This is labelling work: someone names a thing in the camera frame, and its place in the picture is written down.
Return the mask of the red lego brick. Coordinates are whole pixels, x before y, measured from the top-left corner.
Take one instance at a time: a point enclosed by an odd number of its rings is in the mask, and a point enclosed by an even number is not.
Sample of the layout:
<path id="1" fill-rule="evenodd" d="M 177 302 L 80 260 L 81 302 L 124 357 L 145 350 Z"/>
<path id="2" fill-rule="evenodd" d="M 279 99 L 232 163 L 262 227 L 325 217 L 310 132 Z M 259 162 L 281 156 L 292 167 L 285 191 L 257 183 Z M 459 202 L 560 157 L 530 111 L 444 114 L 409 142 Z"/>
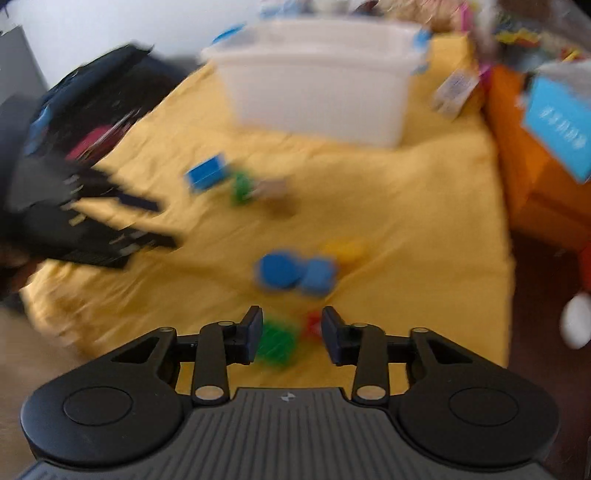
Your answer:
<path id="1" fill-rule="evenodd" d="M 305 315 L 301 337 L 307 341 L 322 341 L 322 312 L 311 311 Z"/>

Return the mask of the small blue lego brick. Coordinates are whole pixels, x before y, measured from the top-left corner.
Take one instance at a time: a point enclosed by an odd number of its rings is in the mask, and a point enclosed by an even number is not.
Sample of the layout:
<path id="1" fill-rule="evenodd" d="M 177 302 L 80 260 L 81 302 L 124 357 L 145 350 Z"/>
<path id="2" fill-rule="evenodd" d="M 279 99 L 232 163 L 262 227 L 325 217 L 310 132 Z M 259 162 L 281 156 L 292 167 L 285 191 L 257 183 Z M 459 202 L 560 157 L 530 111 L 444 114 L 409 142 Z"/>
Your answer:
<path id="1" fill-rule="evenodd" d="M 314 296 L 327 296 L 335 287 L 336 275 L 337 267 L 332 259 L 312 258 L 301 278 L 301 291 Z"/>

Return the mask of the white egg object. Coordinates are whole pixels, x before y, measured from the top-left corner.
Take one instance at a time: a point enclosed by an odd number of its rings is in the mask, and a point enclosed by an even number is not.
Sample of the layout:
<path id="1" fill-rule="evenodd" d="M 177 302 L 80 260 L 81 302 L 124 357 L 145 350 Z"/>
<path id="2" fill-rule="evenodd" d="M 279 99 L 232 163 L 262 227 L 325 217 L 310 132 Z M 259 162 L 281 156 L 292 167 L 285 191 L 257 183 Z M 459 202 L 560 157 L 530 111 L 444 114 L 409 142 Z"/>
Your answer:
<path id="1" fill-rule="evenodd" d="M 591 300 L 586 292 L 576 294 L 564 307 L 560 333 L 571 349 L 581 349 L 591 340 Z"/>

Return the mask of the green lego plate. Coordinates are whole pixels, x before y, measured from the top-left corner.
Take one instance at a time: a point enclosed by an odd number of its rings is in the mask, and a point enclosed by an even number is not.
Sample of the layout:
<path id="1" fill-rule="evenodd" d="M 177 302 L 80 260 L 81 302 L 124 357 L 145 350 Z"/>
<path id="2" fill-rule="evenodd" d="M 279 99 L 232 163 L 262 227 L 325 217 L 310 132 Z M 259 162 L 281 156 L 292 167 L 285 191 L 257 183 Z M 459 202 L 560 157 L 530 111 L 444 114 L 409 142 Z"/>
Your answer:
<path id="1" fill-rule="evenodd" d="M 256 361 L 276 368 L 284 368 L 294 360 L 300 330 L 274 319 L 263 323 L 263 335 L 256 351 Z"/>

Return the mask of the blue round disc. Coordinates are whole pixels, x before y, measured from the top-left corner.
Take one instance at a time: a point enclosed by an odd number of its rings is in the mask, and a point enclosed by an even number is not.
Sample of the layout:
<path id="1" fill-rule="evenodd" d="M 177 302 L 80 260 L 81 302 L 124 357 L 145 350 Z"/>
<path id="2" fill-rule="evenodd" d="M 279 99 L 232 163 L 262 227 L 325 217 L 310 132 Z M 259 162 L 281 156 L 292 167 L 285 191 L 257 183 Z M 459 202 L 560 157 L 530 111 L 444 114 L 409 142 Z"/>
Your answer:
<path id="1" fill-rule="evenodd" d="M 290 251 L 273 251 L 256 263 L 256 280 L 272 290 L 288 290 L 297 286 L 304 276 L 304 261 Z"/>

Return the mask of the yellow lego brick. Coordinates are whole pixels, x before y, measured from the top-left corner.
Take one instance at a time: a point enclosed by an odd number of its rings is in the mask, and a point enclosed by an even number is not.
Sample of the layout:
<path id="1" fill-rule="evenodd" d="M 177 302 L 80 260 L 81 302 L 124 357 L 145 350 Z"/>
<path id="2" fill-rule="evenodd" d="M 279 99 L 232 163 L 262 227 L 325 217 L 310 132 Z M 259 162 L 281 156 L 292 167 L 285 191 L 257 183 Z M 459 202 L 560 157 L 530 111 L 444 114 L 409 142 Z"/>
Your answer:
<path id="1" fill-rule="evenodd" d="M 322 246 L 322 252 L 341 264 L 359 263 L 367 256 L 366 245 L 356 240 L 329 241 Z"/>

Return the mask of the yellow cloth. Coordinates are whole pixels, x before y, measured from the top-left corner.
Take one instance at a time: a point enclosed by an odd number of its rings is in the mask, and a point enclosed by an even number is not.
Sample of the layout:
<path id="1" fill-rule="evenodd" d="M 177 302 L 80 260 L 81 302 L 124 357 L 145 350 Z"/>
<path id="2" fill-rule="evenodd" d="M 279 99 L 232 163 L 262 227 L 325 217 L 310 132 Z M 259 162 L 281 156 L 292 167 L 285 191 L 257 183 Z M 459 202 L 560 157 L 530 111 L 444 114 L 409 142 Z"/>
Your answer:
<path id="1" fill-rule="evenodd" d="M 164 212 L 81 204 L 118 226 L 176 231 L 181 247 L 144 251 L 121 271 L 45 263 L 25 291 L 34 327 L 87 357 L 160 326 L 192 334 L 238 320 L 252 305 L 297 328 L 322 300 L 260 288 L 256 262 L 273 250 L 312 257 L 329 241 L 356 240 L 367 256 L 327 300 L 343 318 L 394 335 L 426 327 L 505 364 L 514 280 L 496 147 L 477 101 L 454 120 L 431 106 L 443 81 L 471 63 L 465 37 L 433 40 L 395 150 L 238 128 L 214 70 L 200 69 L 101 161 L 123 183 L 160 198 Z M 193 190 L 185 174 L 219 153 L 228 178 Z M 238 171 L 253 190 L 261 180 L 287 179 L 294 215 L 270 215 L 253 195 L 236 205 Z"/>

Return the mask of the green lego brick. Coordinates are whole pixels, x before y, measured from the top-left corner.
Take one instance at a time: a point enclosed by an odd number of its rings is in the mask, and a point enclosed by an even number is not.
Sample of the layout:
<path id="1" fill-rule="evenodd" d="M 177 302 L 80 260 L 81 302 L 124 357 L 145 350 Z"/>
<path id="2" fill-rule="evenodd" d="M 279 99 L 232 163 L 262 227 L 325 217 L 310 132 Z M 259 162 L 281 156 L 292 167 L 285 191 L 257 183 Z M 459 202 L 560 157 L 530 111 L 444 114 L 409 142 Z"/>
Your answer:
<path id="1" fill-rule="evenodd" d="M 238 171 L 233 175 L 232 183 L 232 201 L 236 205 L 242 205 L 249 202 L 252 197 L 253 183 L 252 178 L 245 171 Z"/>

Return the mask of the wooden cube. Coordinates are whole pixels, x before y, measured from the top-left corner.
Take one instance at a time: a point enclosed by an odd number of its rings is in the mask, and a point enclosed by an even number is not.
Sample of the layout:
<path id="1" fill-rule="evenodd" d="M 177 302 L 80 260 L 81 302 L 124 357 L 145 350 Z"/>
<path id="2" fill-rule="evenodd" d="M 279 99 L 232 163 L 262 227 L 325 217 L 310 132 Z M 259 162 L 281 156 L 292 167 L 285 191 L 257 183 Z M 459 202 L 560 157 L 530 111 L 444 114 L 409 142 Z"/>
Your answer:
<path id="1" fill-rule="evenodd" d="M 297 197 L 287 179 L 261 180 L 256 184 L 252 195 L 270 215 L 290 217 L 296 213 Z"/>

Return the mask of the orange box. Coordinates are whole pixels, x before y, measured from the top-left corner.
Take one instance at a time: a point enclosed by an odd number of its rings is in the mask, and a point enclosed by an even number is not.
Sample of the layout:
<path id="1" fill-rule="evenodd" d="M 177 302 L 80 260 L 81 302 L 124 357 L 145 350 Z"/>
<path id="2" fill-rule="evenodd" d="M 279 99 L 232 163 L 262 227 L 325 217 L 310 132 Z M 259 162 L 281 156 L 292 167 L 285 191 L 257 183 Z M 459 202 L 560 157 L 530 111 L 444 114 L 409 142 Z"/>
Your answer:
<path id="1" fill-rule="evenodd" d="M 590 242 L 590 186 L 580 185 L 521 126 L 524 76 L 490 71 L 486 118 L 499 150 L 511 229 L 574 251 Z"/>

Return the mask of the small card pack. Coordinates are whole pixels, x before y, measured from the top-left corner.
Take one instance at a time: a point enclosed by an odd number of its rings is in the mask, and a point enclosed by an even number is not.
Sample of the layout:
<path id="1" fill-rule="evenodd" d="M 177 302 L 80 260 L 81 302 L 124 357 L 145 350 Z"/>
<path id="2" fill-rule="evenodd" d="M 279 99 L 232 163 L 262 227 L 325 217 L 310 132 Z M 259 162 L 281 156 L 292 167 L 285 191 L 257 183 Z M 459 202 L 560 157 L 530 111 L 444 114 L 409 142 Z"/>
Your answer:
<path id="1" fill-rule="evenodd" d="M 478 85 L 479 77 L 474 72 L 454 71 L 434 93 L 433 110 L 450 119 L 457 118 Z"/>

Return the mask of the white plastic bin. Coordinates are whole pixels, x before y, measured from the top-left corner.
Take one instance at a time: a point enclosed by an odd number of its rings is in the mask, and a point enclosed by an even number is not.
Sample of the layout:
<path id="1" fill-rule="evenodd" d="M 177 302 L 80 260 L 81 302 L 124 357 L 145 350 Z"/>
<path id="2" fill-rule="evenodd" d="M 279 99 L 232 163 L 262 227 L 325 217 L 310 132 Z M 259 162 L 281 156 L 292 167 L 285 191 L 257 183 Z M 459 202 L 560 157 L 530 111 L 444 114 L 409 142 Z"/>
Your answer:
<path id="1" fill-rule="evenodd" d="M 298 18 L 246 25 L 201 56 L 243 125 L 389 148 L 401 140 L 430 43 L 415 23 Z"/>

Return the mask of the blue card box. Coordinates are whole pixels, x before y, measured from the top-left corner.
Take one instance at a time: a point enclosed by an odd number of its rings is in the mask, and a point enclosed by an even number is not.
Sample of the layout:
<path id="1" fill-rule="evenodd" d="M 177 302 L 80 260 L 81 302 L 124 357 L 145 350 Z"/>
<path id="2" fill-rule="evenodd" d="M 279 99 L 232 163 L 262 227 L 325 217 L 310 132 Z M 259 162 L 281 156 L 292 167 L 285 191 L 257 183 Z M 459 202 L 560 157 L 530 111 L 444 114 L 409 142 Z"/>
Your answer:
<path id="1" fill-rule="evenodd" d="M 590 181 L 589 93 L 537 76 L 522 124 L 577 183 Z"/>

